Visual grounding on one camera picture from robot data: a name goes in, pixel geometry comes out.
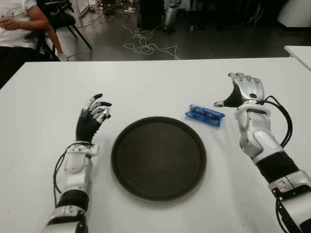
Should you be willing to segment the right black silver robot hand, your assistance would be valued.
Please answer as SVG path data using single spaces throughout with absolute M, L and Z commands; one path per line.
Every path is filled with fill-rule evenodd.
M 243 73 L 229 73 L 233 91 L 222 101 L 214 103 L 215 107 L 239 107 L 245 103 L 259 103 L 264 100 L 264 88 L 260 79 Z

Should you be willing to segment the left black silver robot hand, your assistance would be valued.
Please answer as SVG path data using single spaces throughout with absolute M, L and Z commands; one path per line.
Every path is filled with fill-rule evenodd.
M 83 105 L 76 125 L 76 142 L 91 143 L 102 123 L 111 117 L 112 104 L 98 101 L 102 96 L 102 93 L 96 94 Z

